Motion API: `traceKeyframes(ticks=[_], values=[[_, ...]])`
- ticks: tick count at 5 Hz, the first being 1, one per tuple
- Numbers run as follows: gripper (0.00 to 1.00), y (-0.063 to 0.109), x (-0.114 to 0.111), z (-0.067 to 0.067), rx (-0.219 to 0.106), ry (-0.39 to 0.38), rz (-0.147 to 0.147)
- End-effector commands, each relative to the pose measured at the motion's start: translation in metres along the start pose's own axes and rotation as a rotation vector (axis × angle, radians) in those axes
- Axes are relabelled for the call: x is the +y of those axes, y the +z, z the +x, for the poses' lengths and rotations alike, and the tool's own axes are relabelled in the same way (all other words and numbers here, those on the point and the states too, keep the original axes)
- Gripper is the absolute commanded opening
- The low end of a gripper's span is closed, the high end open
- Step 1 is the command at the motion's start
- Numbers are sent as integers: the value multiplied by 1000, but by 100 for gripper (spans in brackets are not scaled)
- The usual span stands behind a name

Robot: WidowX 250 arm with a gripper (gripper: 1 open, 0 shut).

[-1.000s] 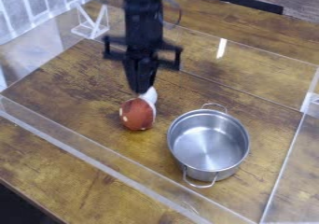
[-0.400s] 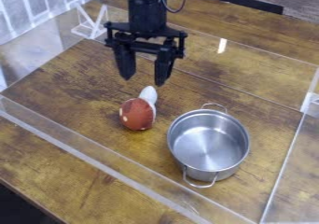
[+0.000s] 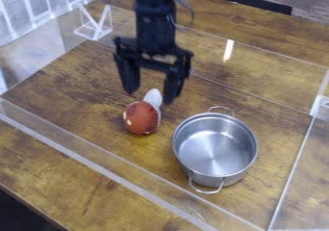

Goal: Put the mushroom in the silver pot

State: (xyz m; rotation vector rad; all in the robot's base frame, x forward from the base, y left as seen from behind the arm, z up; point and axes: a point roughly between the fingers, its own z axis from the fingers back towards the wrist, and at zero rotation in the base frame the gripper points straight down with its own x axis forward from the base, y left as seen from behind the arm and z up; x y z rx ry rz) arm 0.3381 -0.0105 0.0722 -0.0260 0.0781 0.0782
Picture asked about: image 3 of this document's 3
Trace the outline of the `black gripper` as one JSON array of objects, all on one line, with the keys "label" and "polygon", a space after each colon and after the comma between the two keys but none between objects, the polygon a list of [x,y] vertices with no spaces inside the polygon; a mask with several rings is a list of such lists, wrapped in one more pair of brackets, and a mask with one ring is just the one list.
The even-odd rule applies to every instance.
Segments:
[{"label": "black gripper", "polygon": [[135,6],[136,36],[116,37],[115,63],[124,91],[131,94],[140,86],[140,66],[166,73],[163,102],[171,104],[180,95],[188,77],[192,53],[175,43],[176,7]]}]

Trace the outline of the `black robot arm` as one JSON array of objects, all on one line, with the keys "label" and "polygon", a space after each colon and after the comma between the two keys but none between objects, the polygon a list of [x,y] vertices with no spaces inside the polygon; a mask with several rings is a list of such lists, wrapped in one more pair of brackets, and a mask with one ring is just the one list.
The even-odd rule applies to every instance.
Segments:
[{"label": "black robot arm", "polygon": [[114,39],[114,58],[124,91],[132,93],[139,88],[142,67],[162,71],[166,104],[180,95],[194,56],[175,43],[176,1],[194,13],[183,0],[135,0],[136,37]]}]

